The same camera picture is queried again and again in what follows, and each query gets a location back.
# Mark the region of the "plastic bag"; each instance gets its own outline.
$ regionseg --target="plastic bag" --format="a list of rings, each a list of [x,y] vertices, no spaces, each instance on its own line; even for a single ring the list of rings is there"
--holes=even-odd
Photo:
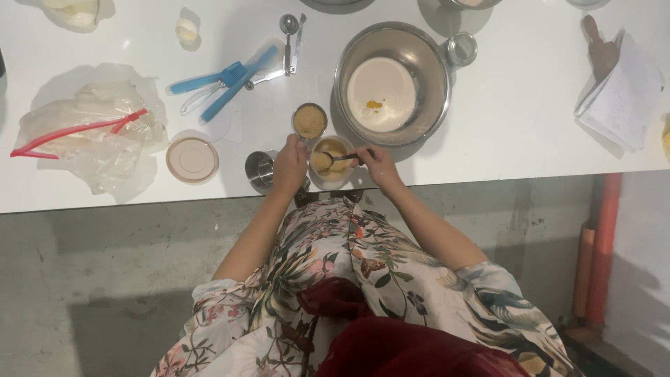
[[[96,23],[100,0],[42,0],[46,9],[68,25],[89,28]]]
[[[11,157],[62,160],[94,195],[135,173],[140,152],[158,145],[164,127],[129,81],[88,84],[74,99],[25,114]]]

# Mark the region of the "notebook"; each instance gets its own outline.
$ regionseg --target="notebook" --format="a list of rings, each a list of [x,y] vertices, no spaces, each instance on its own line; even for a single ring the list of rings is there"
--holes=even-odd
[[[619,62],[575,112],[579,121],[636,152],[645,148],[647,127],[661,100],[665,78],[654,58],[624,30]]]

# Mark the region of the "spoon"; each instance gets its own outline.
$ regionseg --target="spoon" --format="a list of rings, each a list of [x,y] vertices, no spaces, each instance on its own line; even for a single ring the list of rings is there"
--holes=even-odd
[[[279,28],[286,34],[286,49],[284,50],[284,75],[291,76],[291,36],[297,32],[298,22],[292,14],[285,14],[279,20]]]
[[[372,149],[368,149],[368,152],[370,153],[370,155],[371,155],[372,157],[375,157],[375,153],[373,152]],[[331,155],[331,154],[328,153],[328,152],[321,152],[321,153],[325,154],[325,155],[330,159],[330,165],[328,165],[328,168],[330,168],[331,166],[333,166],[333,164],[335,163],[335,161],[352,160],[352,159],[354,159],[354,158],[358,158],[358,154],[355,154],[355,153],[347,154],[347,155],[345,155],[345,156],[340,156],[340,157],[333,157],[333,155]]]

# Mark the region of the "ziploc bag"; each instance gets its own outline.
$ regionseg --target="ziploc bag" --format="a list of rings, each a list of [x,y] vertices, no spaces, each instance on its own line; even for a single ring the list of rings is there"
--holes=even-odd
[[[94,195],[130,178],[143,149],[158,145],[164,128],[129,81],[88,84],[73,99],[25,114],[10,157],[62,160]]]

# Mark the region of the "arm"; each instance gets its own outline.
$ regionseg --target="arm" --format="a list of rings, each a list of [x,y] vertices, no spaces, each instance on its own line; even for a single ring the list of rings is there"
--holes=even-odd
[[[373,150],[374,157],[368,149]],[[388,151],[376,146],[365,146],[357,149],[356,153],[360,160],[354,160],[352,166],[368,166],[371,178],[398,208],[409,230],[426,253],[454,271],[488,261],[474,242],[426,207],[403,184]]]
[[[307,174],[307,155],[298,136],[289,135],[273,165],[272,189],[212,280],[245,281],[256,268],[267,263],[281,221]]]

